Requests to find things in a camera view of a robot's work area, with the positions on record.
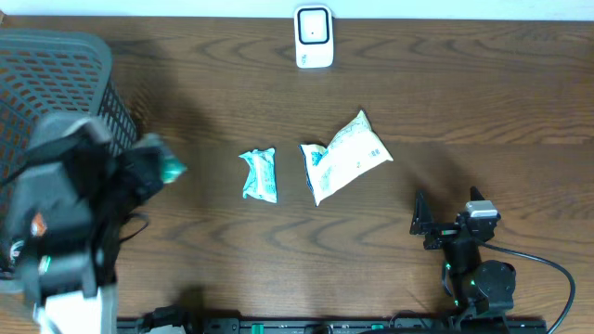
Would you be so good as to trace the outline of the small teal tissue pack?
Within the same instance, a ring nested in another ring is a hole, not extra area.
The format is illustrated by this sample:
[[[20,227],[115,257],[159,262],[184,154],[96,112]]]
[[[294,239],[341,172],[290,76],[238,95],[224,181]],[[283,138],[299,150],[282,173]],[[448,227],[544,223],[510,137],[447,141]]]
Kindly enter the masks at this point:
[[[166,155],[160,159],[161,180],[164,184],[175,182],[183,173],[187,166],[182,163],[175,155]]]

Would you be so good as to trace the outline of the large white snack bag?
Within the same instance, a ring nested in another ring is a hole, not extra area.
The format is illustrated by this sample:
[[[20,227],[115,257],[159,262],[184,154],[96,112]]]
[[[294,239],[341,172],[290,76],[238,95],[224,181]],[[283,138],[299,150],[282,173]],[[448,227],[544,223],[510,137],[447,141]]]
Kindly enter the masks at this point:
[[[324,147],[301,144],[307,184],[318,206],[358,176],[394,158],[361,109]]]

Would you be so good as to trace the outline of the orange small snack pack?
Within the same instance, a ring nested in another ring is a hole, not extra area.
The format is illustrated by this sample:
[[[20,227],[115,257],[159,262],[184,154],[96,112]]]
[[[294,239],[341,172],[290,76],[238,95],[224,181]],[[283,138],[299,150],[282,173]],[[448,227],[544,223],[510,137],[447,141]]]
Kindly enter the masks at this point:
[[[43,215],[40,212],[36,213],[31,221],[31,235],[39,238],[45,234],[46,230],[47,225]]]

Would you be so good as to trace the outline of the teal white tissue pack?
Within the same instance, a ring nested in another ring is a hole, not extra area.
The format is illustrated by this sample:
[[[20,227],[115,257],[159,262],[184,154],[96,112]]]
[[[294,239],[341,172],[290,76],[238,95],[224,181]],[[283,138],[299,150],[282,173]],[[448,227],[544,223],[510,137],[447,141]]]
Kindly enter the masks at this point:
[[[270,203],[278,202],[274,148],[254,149],[239,155],[248,164],[249,172],[242,197],[252,197]]]

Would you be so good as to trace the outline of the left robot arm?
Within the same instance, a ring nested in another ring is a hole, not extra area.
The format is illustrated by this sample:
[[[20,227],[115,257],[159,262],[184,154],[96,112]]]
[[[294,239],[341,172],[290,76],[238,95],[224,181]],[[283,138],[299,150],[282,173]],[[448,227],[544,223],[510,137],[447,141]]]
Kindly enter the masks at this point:
[[[169,157],[157,139],[112,155],[90,135],[68,135],[29,149],[7,178],[16,189],[4,268],[43,332],[116,332],[120,230],[162,190]]]

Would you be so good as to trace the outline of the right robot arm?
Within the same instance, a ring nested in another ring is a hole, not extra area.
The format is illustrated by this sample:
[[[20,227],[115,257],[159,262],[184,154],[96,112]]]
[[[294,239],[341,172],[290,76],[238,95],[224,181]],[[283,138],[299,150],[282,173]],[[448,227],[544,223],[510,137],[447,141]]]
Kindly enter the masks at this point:
[[[501,216],[492,201],[478,188],[470,189],[470,200],[451,223],[437,223],[422,192],[415,197],[409,233],[424,237],[427,251],[445,255],[442,285],[454,299],[457,311],[448,319],[452,328],[481,317],[503,316],[513,308],[515,268],[509,263],[481,258],[479,248],[495,236]]]

